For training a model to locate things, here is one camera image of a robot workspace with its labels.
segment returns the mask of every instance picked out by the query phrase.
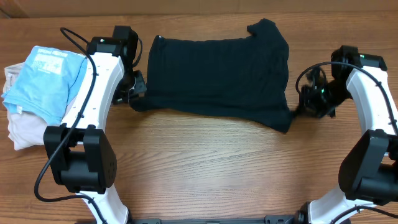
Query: wire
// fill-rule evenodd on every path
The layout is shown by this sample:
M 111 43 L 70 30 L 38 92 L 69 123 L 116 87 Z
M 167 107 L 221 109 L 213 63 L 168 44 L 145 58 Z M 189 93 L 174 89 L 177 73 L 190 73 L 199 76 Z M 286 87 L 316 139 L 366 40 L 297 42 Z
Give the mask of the wire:
M 142 48 L 143 48 L 142 40 L 139 37 L 138 37 L 138 40 L 139 40 L 139 44 L 141 45 L 141 49 L 139 50 L 139 54 L 138 54 L 138 57 L 137 57 L 136 61 L 132 64 L 133 68 L 138 65 L 138 62 L 141 59 L 141 54 L 142 54 Z
M 63 147 L 66 145 L 67 141 L 69 140 L 69 137 L 71 136 L 73 130 L 76 128 L 77 124 L 79 123 L 80 118 L 83 116 L 83 112 L 86 108 L 87 102 L 90 99 L 91 93 L 93 92 L 93 88 L 94 88 L 94 84 L 95 84 L 95 80 L 96 80 L 96 76 L 97 71 L 96 71 L 96 66 L 94 63 L 94 60 L 91 58 L 91 56 L 87 53 L 87 51 L 81 47 L 78 43 L 76 43 L 66 32 L 69 32 L 73 35 L 75 35 L 76 37 L 78 37 L 79 39 L 81 39 L 82 41 L 86 42 L 87 44 L 89 43 L 86 39 L 84 39 L 82 36 L 76 34 L 75 32 L 61 27 L 60 28 L 61 33 L 70 41 L 72 42 L 77 48 L 79 48 L 79 50 L 81 50 L 86 57 L 88 58 L 88 60 L 91 62 L 92 66 L 93 66 L 93 79 L 91 81 L 91 85 L 90 88 L 88 89 L 88 93 L 87 96 L 81 106 L 80 111 L 77 114 L 76 120 L 75 122 L 72 124 L 72 126 L 70 127 L 69 131 L 67 132 L 67 134 L 65 135 L 65 137 L 62 139 L 61 143 L 57 146 L 57 148 L 55 149 L 54 153 L 50 156 L 50 158 L 48 159 L 48 161 L 45 163 L 45 165 L 43 166 L 43 169 L 40 171 L 39 176 L 37 176 L 36 179 L 36 183 L 34 186 L 34 192 L 35 192 L 35 196 L 37 199 L 39 199 L 42 202 L 59 202 L 59 201 L 63 201 L 63 200 L 69 200 L 69 199 L 73 199 L 73 198 L 83 198 L 83 199 L 87 199 L 88 203 L 92 204 L 94 209 L 96 210 L 99 219 L 101 219 L 101 221 L 103 222 L 103 224 L 106 224 L 106 220 L 104 219 L 104 217 L 102 216 L 102 213 L 100 211 L 100 209 L 98 208 L 97 204 L 95 203 L 94 199 L 87 196 L 87 195 L 69 195 L 69 196 L 65 196 L 65 197 L 59 197 L 59 198 L 44 198 L 40 195 L 39 193 L 39 185 L 40 182 L 45 174 L 45 172 L 47 171 L 47 169 L 49 168 L 51 162 L 54 160 L 54 158 L 57 156 L 57 154 L 61 151 L 61 149 L 63 149 Z
M 353 208 L 350 208 L 350 209 L 348 209 L 347 211 L 341 213 L 341 214 L 338 215 L 336 218 L 332 219 L 332 221 L 331 221 L 330 223 L 331 223 L 331 224 L 335 224 L 338 220 L 340 220 L 341 218 L 343 218 L 343 217 L 345 217 L 346 215 L 350 214 L 351 212 L 358 211 L 358 213 L 359 213 L 359 211 L 360 211 L 361 209 L 367 209 L 367 210 L 370 210 L 370 211 L 378 212 L 378 213 L 380 213 L 380 214 L 387 215 L 388 217 L 391 217 L 391 218 L 398 218 L 398 215 L 393 214 L 393 213 L 386 212 L 386 211 L 381 210 L 381 209 L 378 209 L 378 208 L 373 208 L 373 207 L 369 207 L 369 206 L 358 205 L 358 206 L 355 206 L 355 207 L 353 207 Z
M 326 85 L 326 82 L 327 82 L 327 80 L 326 80 L 326 73 L 325 73 L 325 71 L 324 71 L 321 67 L 319 67 L 319 69 L 321 70 L 322 75 L 323 75 L 323 85 Z
M 372 81 L 375 82 L 375 84 L 380 88 L 380 91 L 384 97 L 384 101 L 386 102 L 386 106 L 387 106 L 387 110 L 388 110 L 388 114 L 390 116 L 390 121 L 391 121 L 391 125 L 392 128 L 395 132 L 396 135 L 398 135 L 398 127 L 397 127 L 397 121 L 394 118 L 394 114 L 392 112 L 392 108 L 391 108 L 391 103 L 390 100 L 388 99 L 387 93 L 385 91 L 385 89 L 383 88 L 383 86 L 381 85 L 381 82 L 379 82 L 379 80 L 377 80 L 377 78 L 375 78 L 373 75 L 371 75 L 368 71 L 366 71 L 363 68 L 359 68 L 358 66 L 352 65 L 350 63 L 345 63 L 345 62 L 322 62 L 322 63 L 318 63 L 315 65 L 312 65 L 311 67 L 308 67 L 307 69 L 305 69 L 297 78 L 296 81 L 296 91 L 297 93 L 299 93 L 299 95 L 301 95 L 301 92 L 299 90 L 299 82 L 300 79 L 311 69 L 317 68 L 317 67 L 321 67 L 323 65 L 346 65 L 349 66 L 351 68 L 355 68 L 357 70 L 359 70 L 360 72 L 363 72 L 365 75 L 367 75 Z
M 7 19 L 11 19 L 11 16 L 9 14 L 7 14 L 6 12 L 4 12 L 2 9 L 0 9 L 0 14 L 4 15 L 4 17 Z

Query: cable clip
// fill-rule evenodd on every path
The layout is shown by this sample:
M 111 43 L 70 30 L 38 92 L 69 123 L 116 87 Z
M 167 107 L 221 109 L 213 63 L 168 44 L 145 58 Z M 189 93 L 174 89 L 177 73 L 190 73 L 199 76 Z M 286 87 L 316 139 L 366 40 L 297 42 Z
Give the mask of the cable clip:
M 81 117 L 81 118 L 84 118 L 84 117 L 85 117 L 85 115 L 84 115 L 83 113 L 81 113 L 80 111 L 77 112 L 77 116 L 78 116 L 78 117 Z
M 392 122 L 394 122 L 394 124 L 396 124 L 397 120 L 394 119 Z M 392 123 L 391 123 L 391 122 L 388 122 L 388 125 L 392 125 Z
M 355 205 L 355 207 L 354 207 L 355 209 L 356 209 L 356 212 L 358 212 L 358 214 L 360 214 L 361 213 L 361 210 L 358 208 L 358 206 L 357 205 Z
M 88 200 L 88 203 L 93 203 L 94 202 L 94 198 L 91 198 L 90 200 Z

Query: white cloth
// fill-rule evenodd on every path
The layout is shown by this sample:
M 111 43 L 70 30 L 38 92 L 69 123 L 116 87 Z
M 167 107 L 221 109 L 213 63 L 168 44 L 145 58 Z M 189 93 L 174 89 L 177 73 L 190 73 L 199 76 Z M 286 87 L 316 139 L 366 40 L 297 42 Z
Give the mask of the white cloth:
M 7 92 L 11 86 L 18 79 L 19 72 L 24 64 L 19 63 L 11 65 L 4 69 L 6 74 L 6 83 L 3 87 L 3 92 Z M 67 106 L 67 114 L 75 102 L 73 99 Z M 14 142 L 14 149 L 20 150 L 31 146 L 42 146 L 44 131 L 47 128 L 47 123 L 40 117 L 33 113 L 21 111 L 21 113 L 13 113 L 7 111 L 8 118 L 8 135 L 9 139 Z

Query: wood grain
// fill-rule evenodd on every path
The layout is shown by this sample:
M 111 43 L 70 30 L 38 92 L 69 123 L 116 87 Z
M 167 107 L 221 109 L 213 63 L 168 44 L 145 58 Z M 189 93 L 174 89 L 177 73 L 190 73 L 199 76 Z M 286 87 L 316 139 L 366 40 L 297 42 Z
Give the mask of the wood grain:
M 0 67 L 23 62 L 35 45 L 73 50 L 59 32 L 65 26 L 90 39 L 110 36 L 114 25 L 131 26 L 144 41 L 138 66 L 146 75 L 155 35 L 207 40 L 248 35 L 246 26 L 274 21 L 290 47 L 288 104 L 298 96 L 298 74 L 327 61 L 342 44 L 382 55 L 389 87 L 398 100 L 398 13 L 267 13 L 215 16 L 117 16 L 0 20 Z M 299 118 L 287 134 L 235 118 L 172 110 L 137 113 L 112 106 L 106 135 L 118 158 L 116 188 L 134 218 L 237 218 L 294 213 L 338 183 L 338 169 L 360 138 L 354 103 L 345 101 L 335 119 Z M 92 219 L 80 200 L 43 203 L 34 181 L 47 160 L 44 147 L 14 151 L 0 112 L 0 223 L 73 223 Z M 48 172 L 40 186 L 46 197 L 68 192 Z M 398 213 L 398 205 L 383 209 Z M 396 223 L 363 212 L 353 223 Z
M 2 0 L 13 18 L 225 14 L 265 12 L 396 11 L 396 0 Z

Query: pile of clothes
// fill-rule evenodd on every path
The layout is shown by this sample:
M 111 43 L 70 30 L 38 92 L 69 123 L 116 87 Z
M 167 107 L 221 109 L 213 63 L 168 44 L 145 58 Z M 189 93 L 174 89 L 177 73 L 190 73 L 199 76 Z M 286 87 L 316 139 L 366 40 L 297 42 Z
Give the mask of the pile of clothes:
M 86 68 L 84 55 L 35 46 L 24 63 L 4 69 L 2 97 L 9 120 L 8 137 L 15 150 L 44 145 L 46 127 L 61 124 Z

